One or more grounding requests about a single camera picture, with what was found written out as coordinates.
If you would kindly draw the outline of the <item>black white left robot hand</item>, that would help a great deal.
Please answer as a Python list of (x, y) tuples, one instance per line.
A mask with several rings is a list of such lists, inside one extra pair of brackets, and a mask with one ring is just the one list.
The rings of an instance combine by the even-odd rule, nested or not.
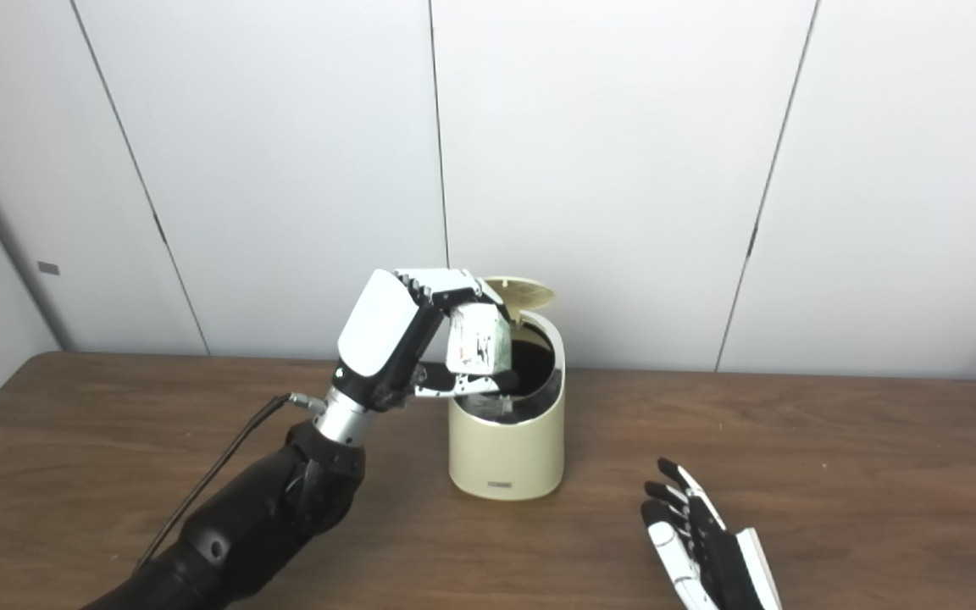
[(373, 271), (338, 336), (333, 386), (372, 412), (409, 397), (518, 386), (512, 317), (487, 281), (456, 268)]

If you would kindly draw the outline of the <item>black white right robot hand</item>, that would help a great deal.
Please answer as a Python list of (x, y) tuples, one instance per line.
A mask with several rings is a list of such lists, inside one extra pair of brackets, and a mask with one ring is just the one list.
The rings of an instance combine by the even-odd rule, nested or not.
[(732, 532), (697, 479), (661, 457), (665, 480), (644, 483), (640, 517), (685, 609), (781, 609), (757, 531)]

